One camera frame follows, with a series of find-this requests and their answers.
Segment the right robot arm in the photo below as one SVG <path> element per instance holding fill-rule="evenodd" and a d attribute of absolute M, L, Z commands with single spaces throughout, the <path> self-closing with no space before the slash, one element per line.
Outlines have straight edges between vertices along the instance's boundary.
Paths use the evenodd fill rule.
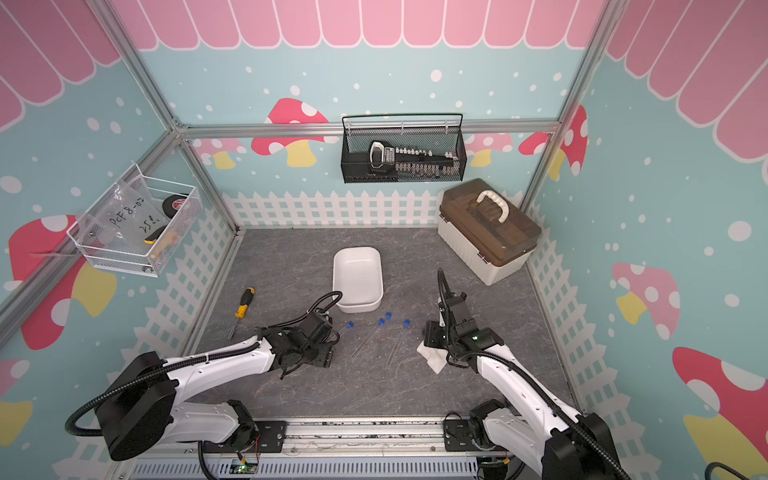
<path fill-rule="evenodd" d="M 470 369 L 504 397 L 468 421 L 479 449 L 501 447 L 543 479 L 626 479 L 607 423 L 584 415 L 537 380 L 490 328 L 479 328 L 466 294 L 437 272 L 439 320 L 427 323 L 418 353 L 430 369 Z"/>

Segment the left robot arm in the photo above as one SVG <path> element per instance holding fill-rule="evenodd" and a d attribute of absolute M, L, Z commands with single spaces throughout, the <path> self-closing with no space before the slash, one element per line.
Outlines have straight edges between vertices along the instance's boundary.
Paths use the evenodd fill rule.
<path fill-rule="evenodd" d="M 101 437 L 115 461 L 137 457 L 158 444 L 218 446 L 237 454 L 254 448 L 260 429 L 243 402 L 193 402 L 193 397 L 249 376 L 302 366 L 327 368 L 340 336 L 331 307 L 343 297 L 331 291 L 300 317 L 258 329 L 247 340 L 193 356 L 137 356 L 102 394 L 65 421 L 75 437 Z"/>

